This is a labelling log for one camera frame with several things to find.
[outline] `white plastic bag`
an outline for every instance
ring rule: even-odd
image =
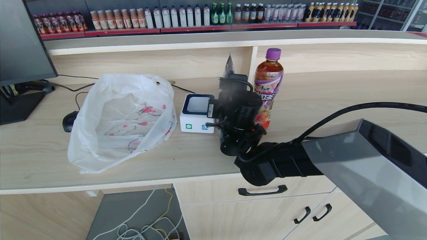
[[[156,75],[102,75],[74,121],[70,163],[100,173],[166,141],[177,124],[173,95]]]

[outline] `drawer handle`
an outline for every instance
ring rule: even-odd
[[[305,216],[303,217],[303,218],[301,218],[301,220],[298,220],[298,219],[294,219],[294,223],[295,224],[300,224],[302,221],[304,221],[304,219],[306,218],[306,217],[308,217],[308,215],[311,213],[311,209],[310,209],[310,207],[305,207]]]
[[[320,218],[317,218],[316,216],[313,217],[313,221],[318,222],[320,221],[322,218],[324,218],[331,210],[332,210],[332,206],[328,203],[327,205],[325,205],[326,207],[326,213],[321,216]]]
[[[269,192],[269,193],[248,193],[248,191],[246,190],[246,188],[239,188],[239,194],[242,196],[261,196],[261,195],[272,195],[272,194],[278,194],[278,193],[284,193],[286,192],[286,190],[288,190],[288,188],[286,187],[286,185],[279,185],[277,186],[279,189],[275,192]]]

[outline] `robotic arm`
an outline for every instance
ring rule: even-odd
[[[236,156],[234,163],[245,180],[263,186],[276,177],[325,175],[393,239],[427,240],[427,157],[365,119],[318,129],[358,109],[401,108],[427,113],[426,106],[397,102],[354,105],[328,116],[290,142],[259,144],[266,134],[254,125],[261,99],[257,101],[255,94],[246,90],[247,84],[234,82],[232,77],[222,79],[234,88],[222,83],[225,91],[210,102],[215,114],[208,117],[219,119],[212,126],[219,128],[221,151]]]

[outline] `green glass bottle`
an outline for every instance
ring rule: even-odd
[[[225,21],[227,24],[231,24],[233,22],[233,14],[231,13],[231,3],[228,3]]]
[[[216,3],[213,3],[212,12],[211,12],[211,22],[212,22],[212,25],[218,24],[218,10],[216,8]]]
[[[224,10],[224,3],[221,3],[221,6],[219,7],[219,24],[223,25],[225,24],[225,10]]]

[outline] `monitor stand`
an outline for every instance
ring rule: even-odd
[[[0,94],[0,125],[25,121],[46,95],[37,92],[8,98],[2,91]]]

